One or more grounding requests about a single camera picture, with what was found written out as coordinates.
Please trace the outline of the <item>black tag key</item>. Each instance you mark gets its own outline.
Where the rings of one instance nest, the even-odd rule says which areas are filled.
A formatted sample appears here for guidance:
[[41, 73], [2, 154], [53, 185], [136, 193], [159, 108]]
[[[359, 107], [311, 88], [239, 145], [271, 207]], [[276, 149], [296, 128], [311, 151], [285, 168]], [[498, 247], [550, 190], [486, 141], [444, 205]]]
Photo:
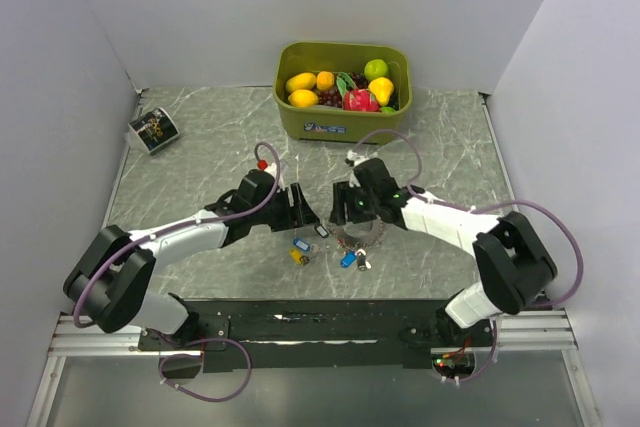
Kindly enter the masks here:
[[326, 238], [328, 238], [328, 237], [329, 237], [329, 232], [328, 232], [328, 230], [327, 230], [327, 229], [326, 229], [322, 224], [320, 224], [320, 223], [317, 223], [317, 224], [315, 224], [315, 225], [314, 225], [314, 230], [316, 231], [316, 233], [317, 233], [320, 237], [322, 237], [322, 238], [324, 238], [324, 239], [326, 239]]

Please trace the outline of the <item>blue tag key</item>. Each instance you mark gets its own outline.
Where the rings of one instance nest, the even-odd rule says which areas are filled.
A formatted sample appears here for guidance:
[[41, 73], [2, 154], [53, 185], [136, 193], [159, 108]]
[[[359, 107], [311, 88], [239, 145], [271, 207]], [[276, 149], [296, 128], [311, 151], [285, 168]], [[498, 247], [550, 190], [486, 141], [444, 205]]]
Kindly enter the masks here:
[[304, 254], [317, 254], [320, 251], [320, 247], [317, 244], [310, 243], [299, 237], [293, 239], [293, 246]]
[[340, 266], [342, 268], [350, 267], [357, 259], [356, 253], [353, 251], [347, 251], [340, 260]]

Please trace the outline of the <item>metal keyring disc with rings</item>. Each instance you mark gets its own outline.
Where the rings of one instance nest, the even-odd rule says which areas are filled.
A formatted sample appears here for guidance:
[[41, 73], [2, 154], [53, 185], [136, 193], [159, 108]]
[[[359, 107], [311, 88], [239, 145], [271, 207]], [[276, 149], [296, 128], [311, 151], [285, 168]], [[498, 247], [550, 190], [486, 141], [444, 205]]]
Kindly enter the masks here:
[[385, 223], [379, 218], [363, 224], [339, 226], [328, 222], [327, 229], [338, 244], [348, 250], [374, 246], [379, 243], [385, 232]]

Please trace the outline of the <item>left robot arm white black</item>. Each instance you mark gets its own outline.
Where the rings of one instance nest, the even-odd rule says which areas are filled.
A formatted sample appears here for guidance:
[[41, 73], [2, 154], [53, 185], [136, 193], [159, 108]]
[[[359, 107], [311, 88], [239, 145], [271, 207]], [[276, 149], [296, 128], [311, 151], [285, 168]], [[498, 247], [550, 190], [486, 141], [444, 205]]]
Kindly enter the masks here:
[[200, 315], [175, 294], [150, 291], [152, 274], [197, 253], [221, 249], [255, 226], [273, 232], [319, 223], [301, 187], [288, 187], [254, 169], [239, 186], [196, 214], [161, 226], [127, 232], [110, 225], [98, 232], [66, 278], [63, 293], [78, 316], [113, 333], [127, 325], [155, 330], [177, 349], [202, 334]]

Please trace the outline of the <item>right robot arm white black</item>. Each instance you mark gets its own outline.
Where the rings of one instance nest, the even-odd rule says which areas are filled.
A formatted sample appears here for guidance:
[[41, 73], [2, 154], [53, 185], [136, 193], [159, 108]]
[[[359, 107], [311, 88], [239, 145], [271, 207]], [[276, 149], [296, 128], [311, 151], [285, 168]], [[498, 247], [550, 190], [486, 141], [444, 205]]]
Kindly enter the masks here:
[[439, 239], [476, 262], [480, 280], [453, 295], [434, 315], [442, 342], [459, 345], [476, 324], [532, 306], [557, 267], [529, 220], [519, 212], [479, 214], [446, 206], [412, 185], [400, 187], [378, 158], [350, 153], [347, 181], [333, 188], [330, 222], [379, 220]]

